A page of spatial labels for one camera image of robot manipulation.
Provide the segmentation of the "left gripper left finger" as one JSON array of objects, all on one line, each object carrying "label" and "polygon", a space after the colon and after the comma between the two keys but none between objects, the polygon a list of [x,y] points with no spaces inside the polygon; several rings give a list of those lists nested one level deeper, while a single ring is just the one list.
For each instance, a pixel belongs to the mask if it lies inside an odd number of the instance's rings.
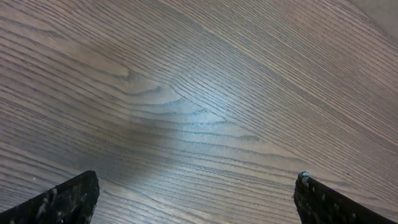
[{"label": "left gripper left finger", "polygon": [[93,170],[85,171],[1,213],[3,224],[90,224],[100,195]]}]

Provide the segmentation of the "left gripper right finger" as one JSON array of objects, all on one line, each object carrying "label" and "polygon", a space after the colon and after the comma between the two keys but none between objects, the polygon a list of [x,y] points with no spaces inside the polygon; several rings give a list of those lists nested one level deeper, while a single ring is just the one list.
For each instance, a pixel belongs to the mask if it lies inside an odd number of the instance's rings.
[{"label": "left gripper right finger", "polygon": [[311,178],[307,171],[295,181],[294,203],[302,224],[395,224]]}]

